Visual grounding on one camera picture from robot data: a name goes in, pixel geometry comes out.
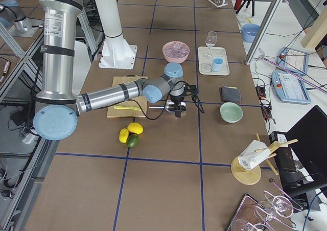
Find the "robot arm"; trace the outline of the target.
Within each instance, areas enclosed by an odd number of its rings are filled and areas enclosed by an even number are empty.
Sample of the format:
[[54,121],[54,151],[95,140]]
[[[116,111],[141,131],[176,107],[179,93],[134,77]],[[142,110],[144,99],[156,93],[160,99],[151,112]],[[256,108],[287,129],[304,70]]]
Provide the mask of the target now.
[[[123,37],[116,0],[95,0],[105,35],[101,68],[133,69],[137,46]],[[76,129],[77,116],[144,96],[156,103],[168,94],[179,108],[186,94],[183,69],[178,63],[165,66],[164,74],[155,80],[145,78],[118,84],[92,93],[74,95],[73,66],[77,17],[82,13],[83,0],[39,0],[44,17],[43,81],[36,95],[33,125],[47,140],[57,141],[70,136]]]

